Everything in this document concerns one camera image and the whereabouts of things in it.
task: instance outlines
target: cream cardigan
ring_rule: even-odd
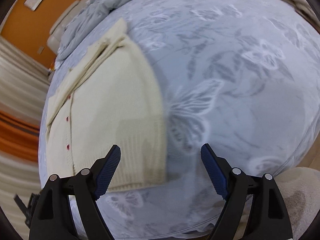
[[[154,73],[120,19],[88,48],[49,98],[48,176],[73,176],[104,157],[113,144],[121,161],[108,191],[165,181],[166,131]]]

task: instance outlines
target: bed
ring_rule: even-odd
[[[71,20],[86,6],[89,0],[76,0],[59,16],[49,31],[47,46],[54,54],[58,53],[61,37]]]
[[[209,143],[250,175],[296,166],[320,130],[320,36],[280,0],[131,0],[56,62],[47,101],[87,47],[121,17],[162,93],[167,182],[106,193],[97,204],[115,239],[207,235],[224,201],[201,163],[201,145]],[[42,186],[49,175],[47,101],[39,140]],[[73,199],[71,208],[85,236]]]

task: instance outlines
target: gray bedspread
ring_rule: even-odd
[[[207,235],[224,201],[202,164],[202,144],[254,176],[296,166],[320,130],[320,35],[281,0],[129,1],[103,19],[53,77],[39,138],[42,186],[48,98],[121,17],[163,95],[167,182],[106,193],[97,205],[116,240]],[[85,236],[76,202],[70,203]]]
[[[104,19],[111,10],[119,8],[130,0],[90,0],[88,6],[80,11],[64,32],[58,60],[66,59],[81,41]]]

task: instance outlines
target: butterfly pattern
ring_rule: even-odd
[[[210,129],[204,115],[213,108],[223,84],[222,80],[209,79],[191,88],[167,92],[167,130],[177,149],[195,154],[204,144]]]

